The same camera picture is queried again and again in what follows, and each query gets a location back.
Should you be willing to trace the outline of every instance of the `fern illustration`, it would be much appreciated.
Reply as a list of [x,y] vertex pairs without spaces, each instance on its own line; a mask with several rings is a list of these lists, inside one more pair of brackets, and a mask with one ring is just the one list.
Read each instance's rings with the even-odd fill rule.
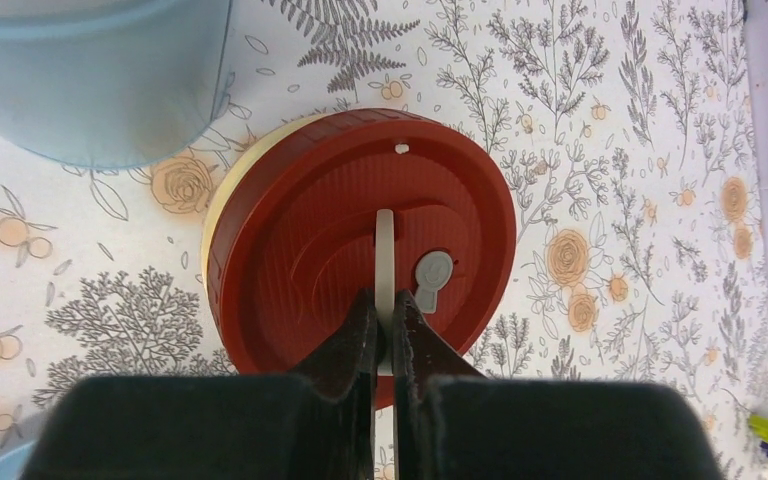
[[676,116],[676,126],[684,135],[684,145],[681,149],[681,162],[678,168],[684,166],[687,157],[688,129],[690,116],[696,113],[699,104],[696,102],[701,93],[699,88],[699,74],[691,72],[687,68],[690,60],[690,34],[680,36],[677,31],[678,15],[676,14],[675,0],[661,0],[658,6],[660,15],[655,15],[652,24],[655,31],[666,38],[667,45],[658,50],[658,63],[670,67],[670,72],[675,80],[678,93],[672,90],[661,91],[661,98]]
[[628,116],[633,123],[632,129],[642,145],[653,145],[649,117],[655,116],[657,105],[655,78],[646,66],[646,37],[640,27],[637,2],[626,2],[625,9],[620,25],[628,51],[620,63],[620,78],[630,95]]
[[735,262],[729,263],[723,278],[723,295],[728,302],[719,320],[720,333],[726,344],[723,361],[726,364],[726,375],[734,384],[742,381],[739,359],[746,353],[746,320],[741,316],[743,294],[738,284]]
[[392,60],[369,48],[413,30],[419,20],[393,23],[373,20],[377,0],[261,0],[278,6],[281,14],[311,43],[310,50],[298,62],[330,65],[337,73],[328,82],[328,93],[351,91],[358,101],[357,81],[373,72],[402,68],[405,63]]
[[520,17],[506,24],[497,11],[488,28],[502,45],[499,51],[522,75],[520,89],[552,114],[554,139],[561,143],[558,125],[581,106],[585,87],[602,82],[610,53],[596,28],[584,26],[589,10],[584,0],[543,3],[549,16],[540,22]]
[[437,74],[437,85],[442,88],[454,88],[461,94],[461,100],[469,109],[470,118],[478,124],[484,140],[484,150],[488,153],[502,151],[507,143],[503,135],[511,128],[509,105],[506,98],[495,99],[487,95],[487,84],[496,76],[493,63],[493,49],[486,48],[484,53],[471,58],[467,53],[467,42],[462,35],[469,31],[465,20],[467,15],[459,0],[440,0],[443,11],[439,14],[446,20],[443,28],[429,23],[425,33],[432,45],[444,52],[451,52],[455,63],[463,64],[467,73],[457,74],[451,65],[441,68]]
[[717,12],[690,7],[687,18],[702,44],[705,66],[726,88],[726,106],[731,93],[746,77],[746,43],[743,35],[743,1],[726,0]]

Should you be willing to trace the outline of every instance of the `branch illustration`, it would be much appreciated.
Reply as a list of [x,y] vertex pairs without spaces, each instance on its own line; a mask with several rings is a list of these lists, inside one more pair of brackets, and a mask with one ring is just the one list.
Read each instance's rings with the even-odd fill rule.
[[628,116],[633,124],[632,129],[641,145],[647,143],[654,146],[652,134],[649,132],[649,117],[655,116],[657,97],[655,96],[655,79],[652,71],[646,66],[646,37],[640,28],[640,14],[637,12],[636,0],[626,2],[626,11],[622,17],[623,38],[626,49],[620,63],[620,78],[630,97]]
[[674,381],[676,389],[686,397],[693,398],[698,402],[702,401],[699,393],[696,391],[696,371],[704,360],[693,361],[690,357],[690,347],[697,345],[701,339],[702,324],[690,316],[699,311],[699,297],[687,296],[680,292],[673,294],[673,316],[671,320],[661,323],[659,331],[661,332],[662,344],[674,344],[678,347],[681,355],[675,355],[671,350],[663,352],[664,365],[661,367],[661,373],[665,373],[671,368],[676,368],[684,374],[685,382],[678,384]]
[[693,122],[696,127],[696,143],[702,146],[702,155],[705,157],[705,177],[702,179],[702,187],[708,182],[713,172],[726,171],[726,160],[734,155],[735,165],[745,168],[749,162],[751,148],[754,146],[754,130],[746,120],[746,114],[742,110],[734,112],[734,124],[728,114],[717,116],[703,113]]
[[658,6],[660,15],[652,18],[655,31],[666,38],[667,45],[658,50],[658,63],[667,65],[675,80],[678,94],[672,90],[662,90],[661,98],[676,116],[676,126],[684,135],[684,144],[681,149],[681,162],[678,168],[684,166],[687,157],[687,139],[690,126],[690,115],[696,113],[699,104],[699,74],[688,69],[690,60],[690,34],[679,36],[678,15],[676,14],[675,0],[661,0]]
[[45,408],[78,380],[92,375],[227,374],[230,362],[214,352],[212,362],[192,356],[203,331],[198,295],[173,286],[168,273],[148,267],[138,282],[125,272],[81,280],[81,297],[51,310],[46,325],[75,338],[85,349],[48,367],[48,385],[34,403]]
[[673,237],[673,247],[676,249],[678,266],[684,268],[690,263],[696,283],[704,282],[708,278],[708,266],[702,259],[702,252],[689,242],[679,240],[677,237]]
[[724,8],[698,10],[690,7],[687,18],[702,44],[705,66],[726,87],[726,106],[731,107],[731,94],[746,77],[746,44],[743,35],[743,1],[724,0]]
[[549,12],[542,21],[520,17],[506,24],[497,11],[487,26],[502,45],[502,56],[522,75],[520,89],[552,115],[554,140],[561,143],[561,120],[581,106],[587,87],[602,82],[610,53],[604,37],[594,27],[584,26],[589,11],[584,0],[543,3]]
[[[558,220],[551,212],[555,205],[568,198],[568,212],[574,219],[589,218],[589,207],[593,200],[585,194],[585,188],[593,193],[596,205],[608,204],[608,186],[605,177],[608,175],[608,160],[604,157],[587,160],[584,156],[584,146],[575,140],[572,145],[564,147],[569,170],[559,174],[561,167],[561,152],[555,149],[541,149],[539,153],[517,152],[511,150],[499,162],[508,188],[516,195],[520,211],[520,231],[517,242],[522,240],[529,226],[544,223],[553,225]],[[534,208],[534,192],[537,184],[542,185],[542,199]]]
[[443,7],[442,18],[446,20],[446,24],[440,29],[429,23],[425,33],[434,47],[451,52],[455,63],[465,65],[467,73],[457,74],[452,65],[447,65],[438,72],[437,85],[442,88],[454,88],[461,94],[461,100],[469,109],[470,118],[475,120],[481,132],[484,150],[488,153],[502,151],[508,141],[504,131],[511,128],[511,117],[506,98],[495,99],[487,95],[487,84],[496,76],[493,49],[485,48],[484,53],[470,58],[467,42],[462,37],[469,32],[465,23],[468,17],[460,0],[440,0],[440,4]]
[[620,255],[620,264],[632,279],[643,282],[652,298],[663,305],[652,290],[652,257],[655,246],[650,243],[644,249],[640,245],[640,229],[643,227],[644,219],[642,214],[633,213],[637,204],[637,193],[625,184],[628,179],[628,162],[628,154],[625,150],[617,148],[613,156],[613,166],[617,176],[611,180],[611,183],[614,197],[622,207],[623,219],[619,222],[613,222],[612,226],[614,233],[627,246],[626,252]]

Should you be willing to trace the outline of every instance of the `blue container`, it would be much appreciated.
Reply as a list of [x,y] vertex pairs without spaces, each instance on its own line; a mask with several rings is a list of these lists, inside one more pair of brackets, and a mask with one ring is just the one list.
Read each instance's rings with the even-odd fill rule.
[[81,167],[170,157],[222,107],[233,0],[101,3],[0,15],[0,135]]

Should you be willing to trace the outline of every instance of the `leaf illustration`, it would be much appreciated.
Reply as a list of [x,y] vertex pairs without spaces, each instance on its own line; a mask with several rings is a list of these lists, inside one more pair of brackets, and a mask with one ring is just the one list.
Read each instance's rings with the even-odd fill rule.
[[0,208],[0,214],[7,215],[8,217],[15,217],[16,214],[6,208]]
[[266,48],[266,44],[261,42],[259,38],[253,37],[251,35],[246,35],[245,39],[246,39],[246,43],[249,44],[252,50],[254,50],[255,52],[261,55],[269,55],[269,49]]
[[2,185],[1,188],[4,190],[4,194],[7,195],[7,200],[10,201],[10,205],[13,207],[13,211],[16,212],[16,215],[18,215],[19,218],[24,220],[25,209],[22,207],[22,202],[16,198],[16,195],[14,195],[9,188],[5,187],[4,185]]
[[205,130],[190,148],[197,152],[225,152],[231,149],[231,145],[221,133],[211,127]]
[[607,236],[605,235],[605,221],[602,218],[602,212],[596,213],[596,216],[593,217],[588,240],[590,240],[590,245],[594,247],[601,247],[605,244]]
[[128,175],[137,183],[151,185],[151,177],[142,168],[132,168],[128,170]]
[[69,267],[72,265],[72,259],[66,260],[65,262],[61,263],[57,266],[57,268],[54,269],[54,276],[63,275],[66,270],[69,269]]
[[73,167],[72,165],[63,165],[61,168],[63,168],[64,172],[76,177],[83,177],[87,173],[85,168]]
[[95,203],[104,210],[104,213],[117,220],[128,221],[128,207],[113,187],[93,178],[90,183],[90,192]]
[[[296,89],[291,90],[290,93],[293,93],[296,90],[298,90],[298,85],[296,85]],[[242,120],[248,120],[251,118],[251,115],[252,115],[251,110],[249,110],[248,108],[242,107],[240,105],[235,105],[233,103],[228,106],[228,111],[231,113],[231,115]]]
[[113,261],[113,255],[111,255],[110,250],[107,249],[107,247],[104,246],[101,242],[98,243],[98,248],[101,249],[101,253],[104,254],[107,258],[110,259],[110,261]]
[[39,230],[41,232],[50,232],[51,230],[57,230],[57,227],[53,227],[51,225],[46,225],[44,223],[32,223],[32,222],[26,222],[27,225],[34,230]]
[[558,327],[555,325],[555,321],[546,315],[543,316],[543,329],[546,331],[546,335],[548,335],[549,338],[552,340],[558,339]]
[[18,251],[16,252],[16,268],[21,267],[25,264],[25,262],[28,261],[28,255],[30,254],[30,249],[28,246],[28,242],[25,242],[21,245],[19,245]]
[[49,307],[51,306],[51,302],[54,301],[54,284],[51,282],[48,282],[48,285],[45,287],[45,306]]

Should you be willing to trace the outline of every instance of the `gray plant illustration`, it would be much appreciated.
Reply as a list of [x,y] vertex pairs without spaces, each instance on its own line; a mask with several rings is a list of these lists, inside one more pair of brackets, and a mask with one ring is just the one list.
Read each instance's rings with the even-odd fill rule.
[[298,66],[324,64],[337,67],[328,82],[328,93],[354,92],[357,81],[373,72],[402,68],[404,62],[370,50],[371,47],[413,30],[419,20],[393,23],[373,20],[378,0],[261,0],[278,6],[287,21],[310,40],[311,48]]
[[646,65],[646,37],[640,26],[636,0],[625,3],[620,26],[627,50],[620,63],[620,79],[629,94],[628,116],[641,145],[653,145],[649,118],[655,116],[658,97],[655,96],[655,76]]
[[558,344],[558,353],[552,360],[552,378],[558,380],[581,380],[581,372],[573,362],[575,349],[570,346],[570,336],[562,338]]
[[[511,150],[499,161],[508,188],[514,192],[519,206],[517,242],[522,240],[531,225],[558,223],[552,210],[565,199],[570,200],[568,212],[575,220],[590,217],[589,208],[593,200],[597,208],[608,204],[608,160],[605,157],[588,160],[584,146],[578,140],[565,145],[564,153],[564,163],[569,165],[567,171],[561,169],[560,149],[541,149],[539,152]],[[536,205],[535,192],[542,197]]]
[[485,48],[483,53],[470,57],[467,52],[469,33],[466,24],[468,16],[460,0],[438,0],[443,10],[438,17],[446,23],[438,27],[429,22],[425,33],[435,48],[452,54],[455,64],[462,64],[464,73],[456,72],[452,65],[441,68],[437,74],[437,85],[455,89],[475,120],[481,133],[482,146],[489,152],[503,151],[508,139],[504,135],[511,128],[509,105],[506,98],[494,98],[487,93],[487,84],[496,76],[493,64],[493,49]]
[[726,345],[723,361],[726,364],[726,375],[732,383],[738,383],[742,380],[740,359],[746,353],[746,321],[741,316],[743,294],[738,284],[735,262],[729,263],[722,286],[727,302],[719,318],[720,333]]
[[703,357],[693,359],[690,354],[690,349],[698,345],[702,338],[702,324],[694,317],[699,311],[699,297],[675,292],[672,303],[672,319],[661,323],[658,330],[661,333],[661,343],[676,348],[677,352],[674,353],[672,349],[662,351],[661,373],[675,370],[681,372],[681,381],[678,378],[668,378],[667,383],[685,397],[702,402],[696,391],[696,371]]
[[734,458],[725,458],[725,452],[723,451],[718,451],[714,458],[720,466],[723,478],[728,478],[729,480],[741,480],[743,478],[744,467],[738,465]]
[[732,156],[736,166],[747,168],[755,148],[755,131],[743,110],[737,110],[731,116],[727,113],[699,114],[693,126],[696,128],[696,143],[702,146],[705,157],[702,187],[712,173],[725,173],[726,161]]
[[561,120],[581,106],[586,88],[602,82],[610,53],[596,28],[584,25],[589,11],[584,0],[543,3],[549,12],[540,21],[520,17],[506,23],[497,11],[487,26],[502,45],[502,56],[521,75],[522,92],[552,115],[555,142],[562,143]]
[[[628,310],[624,309],[617,318],[614,329],[608,332],[608,340],[604,345],[609,359],[616,366],[615,380],[654,382],[657,379],[656,362],[660,358],[661,348],[656,335],[646,331],[648,308],[649,299],[647,298],[640,310],[635,310],[633,306]],[[640,327],[637,343],[634,344],[636,350],[634,353],[627,353],[628,347],[625,341],[634,333],[638,320]]]
[[78,340],[85,352],[53,362],[48,385],[33,395],[45,408],[92,375],[228,374],[221,352],[208,361],[193,351],[203,331],[198,295],[174,287],[171,275],[148,267],[138,282],[108,272],[81,280],[81,297],[48,312],[45,323]]
[[612,163],[617,175],[611,180],[611,184],[617,204],[622,209],[622,220],[613,222],[612,226],[614,233],[627,247],[620,255],[620,264],[625,273],[633,280],[643,282],[652,298],[663,305],[652,290],[652,258],[655,246],[651,243],[645,247],[641,246],[640,230],[644,219],[642,213],[635,212],[637,192],[626,183],[629,178],[628,162],[628,154],[624,149],[614,150]]
[[725,0],[725,8],[717,11],[690,7],[687,18],[702,44],[705,66],[726,89],[726,106],[731,94],[746,77],[746,44],[743,35],[743,2]]
[[516,313],[500,314],[467,352],[476,370],[489,377],[513,378],[528,369],[534,343],[528,339],[530,322]]
[[708,279],[708,265],[702,258],[702,251],[689,241],[679,240],[673,237],[673,247],[676,250],[676,262],[679,267],[689,265],[696,283],[703,283]]
[[676,13],[675,0],[661,0],[658,12],[652,18],[655,31],[664,37],[667,44],[658,50],[658,63],[667,65],[672,73],[677,92],[662,90],[661,98],[676,116],[676,126],[684,136],[681,148],[681,162],[678,168],[684,166],[687,157],[688,130],[691,115],[699,107],[697,100],[700,94],[699,74],[688,69],[690,61],[690,34],[678,33],[679,19]]

